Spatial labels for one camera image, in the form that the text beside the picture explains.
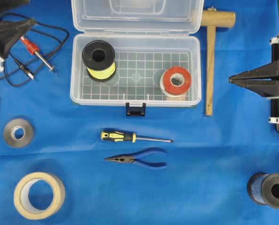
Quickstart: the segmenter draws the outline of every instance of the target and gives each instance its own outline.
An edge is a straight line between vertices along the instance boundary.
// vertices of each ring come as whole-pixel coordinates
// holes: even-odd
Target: black cable
[[[20,18],[23,18],[23,19],[30,19],[30,18],[28,18],[28,17],[26,17],[26,16],[24,16],[24,15],[20,15],[20,14],[16,14],[16,13],[5,13],[4,15],[2,15],[2,16],[0,17],[0,22],[2,21],[2,19],[3,19],[5,16],[8,16],[8,15],[10,15],[10,16],[17,16],[17,17],[20,17]],[[61,28],[61,27],[52,26],[52,25],[44,24],[44,23],[37,22],[37,21],[36,21],[36,23],[37,23],[38,25],[40,25],[40,26],[47,27],[47,28],[54,29],[54,30],[60,30],[60,31],[63,31],[63,32],[66,33],[66,37],[65,37],[63,40],[59,40],[57,37],[55,37],[55,36],[53,36],[53,35],[51,35],[51,34],[45,33],[45,32],[43,32],[43,31],[36,30],[36,29],[31,29],[31,30],[30,30],[30,31],[32,31],[32,32],[34,32],[34,33],[38,33],[38,34],[40,34],[40,35],[53,38],[53,39],[55,39],[56,41],[59,42],[59,45],[58,45],[53,51],[51,51],[51,52],[49,52],[49,53],[46,53],[46,54],[43,54],[43,57],[45,57],[46,60],[49,60],[55,53],[57,53],[57,52],[61,49],[61,47],[64,45],[64,43],[68,40],[70,34],[69,34],[69,32],[68,32],[66,29]],[[9,53],[9,55],[10,55],[14,60],[16,59],[11,53]],[[31,63],[33,63],[33,62],[35,62],[35,61],[37,61],[37,60],[40,60],[40,59],[39,59],[39,58],[34,58],[34,59],[32,59],[32,60],[30,60],[30,61],[28,61],[28,62],[26,62],[26,63],[24,63],[24,64],[22,64],[22,65],[23,65],[24,67],[27,67],[29,64],[31,64]],[[42,64],[35,70],[35,72],[33,73],[33,75],[35,76],[35,75],[40,71],[40,69],[41,69],[44,65],[45,65],[45,64],[42,63]],[[19,84],[12,83],[12,82],[10,81],[9,77],[10,77],[11,75],[15,74],[16,72],[18,72],[18,71],[20,70],[20,68],[17,68],[17,69],[15,69],[15,70],[13,70],[13,71],[7,73],[7,72],[6,72],[6,63],[5,63],[5,62],[4,62],[4,64],[3,64],[3,67],[4,67],[4,75],[3,75],[3,76],[0,76],[0,80],[2,80],[2,79],[5,78],[6,81],[7,81],[11,86],[13,86],[13,87],[22,87],[23,85],[25,85],[26,83],[28,83],[28,82],[31,80],[31,78],[28,78],[27,80],[25,80],[24,82],[19,83]]]

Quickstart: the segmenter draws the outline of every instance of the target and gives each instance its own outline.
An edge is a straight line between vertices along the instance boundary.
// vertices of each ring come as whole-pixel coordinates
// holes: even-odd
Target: duct tape roll
[[[279,209],[279,173],[256,173],[248,181],[248,194],[258,205]]]
[[[53,200],[45,210],[33,207],[29,201],[29,190],[39,180],[47,182],[53,191]],[[51,173],[34,172],[23,177],[14,192],[14,204],[18,212],[27,219],[45,219],[56,213],[64,203],[66,191],[63,182]]]
[[[171,98],[177,98],[185,94],[191,87],[191,75],[182,67],[168,69],[160,78],[162,92]]]
[[[19,138],[15,133],[17,130],[22,129],[23,135]],[[28,145],[33,137],[34,131],[31,124],[23,119],[15,119],[10,121],[4,128],[3,137],[5,142],[13,148],[21,148]]]

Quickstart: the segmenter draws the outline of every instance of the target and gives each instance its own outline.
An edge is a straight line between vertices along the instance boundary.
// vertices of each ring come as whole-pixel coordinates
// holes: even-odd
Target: blue cloth
[[[197,108],[149,107],[146,117],[130,118],[123,107],[72,103],[72,46],[80,32],[73,26],[68,0],[32,0],[29,6],[12,10],[64,27],[71,35],[51,60],[58,75],[43,68],[36,81],[19,89],[0,81],[0,225],[279,225],[279,210],[256,205],[246,190],[254,173],[279,172],[279,134],[267,122],[270,102],[228,83],[229,76],[270,62],[269,40],[279,34],[276,2],[205,0],[205,8],[237,13],[236,26],[218,29],[216,36],[213,117],[204,117],[205,28],[194,34],[201,42],[203,75],[203,97]],[[45,53],[57,44],[37,34],[27,36]],[[12,53],[22,61],[30,59],[21,43]],[[7,60],[7,67],[15,67],[12,60]],[[24,78],[15,76],[14,81]],[[2,133],[18,117],[30,121],[36,135],[29,146],[12,149],[4,143]],[[104,128],[175,142],[101,142],[99,134]],[[168,152],[148,159],[167,162],[165,170],[103,161],[150,147]],[[63,180],[66,199],[55,215],[30,221],[16,211],[13,191],[23,176],[39,171]],[[47,187],[37,189],[51,195]],[[33,193],[30,200],[34,204],[47,204],[36,201],[36,191]]]

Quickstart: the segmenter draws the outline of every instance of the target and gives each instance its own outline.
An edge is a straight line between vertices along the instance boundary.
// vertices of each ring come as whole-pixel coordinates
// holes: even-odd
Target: spool of wire
[[[248,182],[248,194],[258,205],[279,210],[279,173],[256,173]]]
[[[89,77],[95,81],[107,81],[115,74],[115,50],[106,41],[96,40],[88,43],[83,49],[82,59]]]
[[[191,87],[191,75],[183,67],[171,67],[160,78],[160,89],[170,97],[177,98]]]

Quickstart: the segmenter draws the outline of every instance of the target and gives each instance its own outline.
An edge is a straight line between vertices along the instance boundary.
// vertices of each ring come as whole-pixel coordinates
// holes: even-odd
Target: plastic box lid
[[[199,30],[204,0],[72,0],[76,29],[102,33],[189,35]]]

